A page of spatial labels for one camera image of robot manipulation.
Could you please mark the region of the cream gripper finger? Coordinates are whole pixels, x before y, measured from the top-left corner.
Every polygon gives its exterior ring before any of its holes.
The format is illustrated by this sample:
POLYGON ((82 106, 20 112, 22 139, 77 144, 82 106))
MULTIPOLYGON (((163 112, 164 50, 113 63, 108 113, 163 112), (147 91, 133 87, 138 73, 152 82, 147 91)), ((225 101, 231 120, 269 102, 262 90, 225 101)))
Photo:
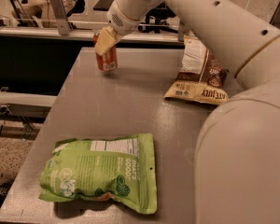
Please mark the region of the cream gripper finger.
POLYGON ((122 35, 119 35, 112 27, 104 27, 97 38, 94 45, 95 52, 103 56, 109 49, 115 46, 122 39, 122 35))

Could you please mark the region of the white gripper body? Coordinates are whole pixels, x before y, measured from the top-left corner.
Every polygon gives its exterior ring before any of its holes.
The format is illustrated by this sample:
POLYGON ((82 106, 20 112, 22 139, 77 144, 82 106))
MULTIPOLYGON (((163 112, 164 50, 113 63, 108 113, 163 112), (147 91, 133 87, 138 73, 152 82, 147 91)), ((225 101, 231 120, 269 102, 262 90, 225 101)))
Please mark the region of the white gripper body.
POLYGON ((117 35, 128 35, 160 0, 114 0, 107 11, 108 25, 117 35))

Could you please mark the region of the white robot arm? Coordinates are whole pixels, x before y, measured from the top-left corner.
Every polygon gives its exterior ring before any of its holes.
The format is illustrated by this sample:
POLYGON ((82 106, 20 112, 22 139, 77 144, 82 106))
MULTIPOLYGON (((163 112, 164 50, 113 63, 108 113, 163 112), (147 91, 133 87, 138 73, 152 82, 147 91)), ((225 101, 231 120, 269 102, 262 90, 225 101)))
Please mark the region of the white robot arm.
POLYGON ((114 0, 96 52, 159 3, 231 72, 242 90, 218 106, 194 157, 196 224, 280 224, 280 29, 229 0, 114 0))

